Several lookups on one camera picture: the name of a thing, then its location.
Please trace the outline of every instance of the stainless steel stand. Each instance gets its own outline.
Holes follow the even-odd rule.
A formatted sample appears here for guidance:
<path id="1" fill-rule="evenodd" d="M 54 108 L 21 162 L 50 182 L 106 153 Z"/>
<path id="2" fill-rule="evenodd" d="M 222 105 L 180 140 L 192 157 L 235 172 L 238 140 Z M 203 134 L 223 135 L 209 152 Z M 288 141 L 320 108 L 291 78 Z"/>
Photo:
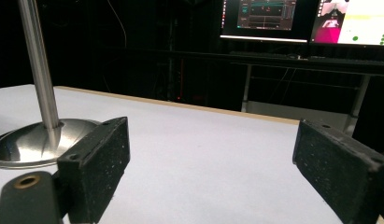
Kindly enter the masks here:
<path id="1" fill-rule="evenodd" d="M 19 7 L 43 121 L 0 136 L 0 168 L 8 169 L 54 164 L 99 123 L 58 119 L 36 0 L 19 0 Z"/>

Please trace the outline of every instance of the cable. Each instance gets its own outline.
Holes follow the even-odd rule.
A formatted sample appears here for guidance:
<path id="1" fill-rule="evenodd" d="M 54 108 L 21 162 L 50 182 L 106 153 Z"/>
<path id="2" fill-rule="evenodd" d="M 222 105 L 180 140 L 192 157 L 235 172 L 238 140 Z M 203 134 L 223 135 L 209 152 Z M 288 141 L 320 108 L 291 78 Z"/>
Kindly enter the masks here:
<path id="1" fill-rule="evenodd" d="M 113 8 L 112 4 L 110 4 L 110 1 L 107 0 L 107 3 L 109 4 L 110 8 L 112 9 L 113 13 L 115 14 L 117 20 L 119 21 L 119 24 L 121 26 L 121 29 L 122 29 L 122 32 L 124 34 L 124 47 L 126 48 L 127 47 L 127 34 L 125 33 L 125 29 L 124 29 L 124 26 L 122 25 L 122 22 L 118 16 L 118 14 L 116 13 L 116 10 L 115 8 Z"/>
<path id="2" fill-rule="evenodd" d="M 293 76 L 294 76 L 294 73 L 296 72 L 296 70 L 297 69 L 293 69 L 292 76 L 291 76 L 290 80 L 288 81 L 287 89 L 285 89 L 284 94 L 282 95 L 281 102 L 279 102 L 280 105 L 282 105 L 282 101 L 285 99 L 285 95 L 287 94 L 288 88 L 290 87 L 291 81 L 293 79 Z"/>
<path id="3" fill-rule="evenodd" d="M 276 88 L 274 89 L 273 93 L 271 94 L 270 98 L 268 99 L 268 102 L 267 103 L 270 103 L 271 102 L 271 99 L 273 98 L 274 94 L 276 93 L 278 87 L 279 87 L 279 84 L 281 84 L 282 80 L 284 80 L 285 76 L 288 74 L 288 71 L 290 70 L 290 68 L 287 68 L 287 70 L 285 71 L 285 74 L 284 76 L 282 77 L 282 79 L 278 82 Z"/>

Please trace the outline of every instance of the brass screw hole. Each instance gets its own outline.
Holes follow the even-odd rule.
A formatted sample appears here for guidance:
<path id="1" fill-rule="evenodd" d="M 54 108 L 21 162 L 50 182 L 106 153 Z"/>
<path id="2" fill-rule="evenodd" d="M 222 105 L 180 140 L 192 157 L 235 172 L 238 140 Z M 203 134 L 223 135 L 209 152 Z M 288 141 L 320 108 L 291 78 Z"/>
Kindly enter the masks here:
<path id="1" fill-rule="evenodd" d="M 37 182 L 39 182 L 39 180 L 40 180 L 39 175 L 28 175 L 26 177 L 18 179 L 16 181 L 16 183 L 14 184 L 14 188 L 27 189 L 27 188 L 32 187 L 33 185 L 37 184 Z"/>

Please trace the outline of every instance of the desk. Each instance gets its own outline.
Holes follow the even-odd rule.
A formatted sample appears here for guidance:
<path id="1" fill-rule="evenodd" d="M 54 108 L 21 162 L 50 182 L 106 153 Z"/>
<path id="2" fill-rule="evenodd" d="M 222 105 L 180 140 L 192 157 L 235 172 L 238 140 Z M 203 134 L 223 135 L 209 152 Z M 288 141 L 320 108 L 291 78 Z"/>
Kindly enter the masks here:
<path id="1" fill-rule="evenodd" d="M 297 121 L 54 91 L 60 119 L 129 119 L 131 161 L 100 223 L 341 223 L 292 164 Z M 0 134 L 39 121 L 33 85 L 0 89 Z M 31 171 L 0 169 L 0 189 Z"/>

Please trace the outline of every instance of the computer monitor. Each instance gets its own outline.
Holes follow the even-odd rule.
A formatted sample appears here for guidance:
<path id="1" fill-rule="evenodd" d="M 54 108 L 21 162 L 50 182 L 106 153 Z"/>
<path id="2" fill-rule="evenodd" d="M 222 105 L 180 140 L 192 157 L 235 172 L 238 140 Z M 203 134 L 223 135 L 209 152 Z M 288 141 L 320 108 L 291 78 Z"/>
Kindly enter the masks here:
<path id="1" fill-rule="evenodd" d="M 221 38 L 307 43 L 317 0 L 224 0 Z"/>
<path id="2" fill-rule="evenodd" d="M 311 44 L 384 46 L 384 0 L 319 0 Z"/>

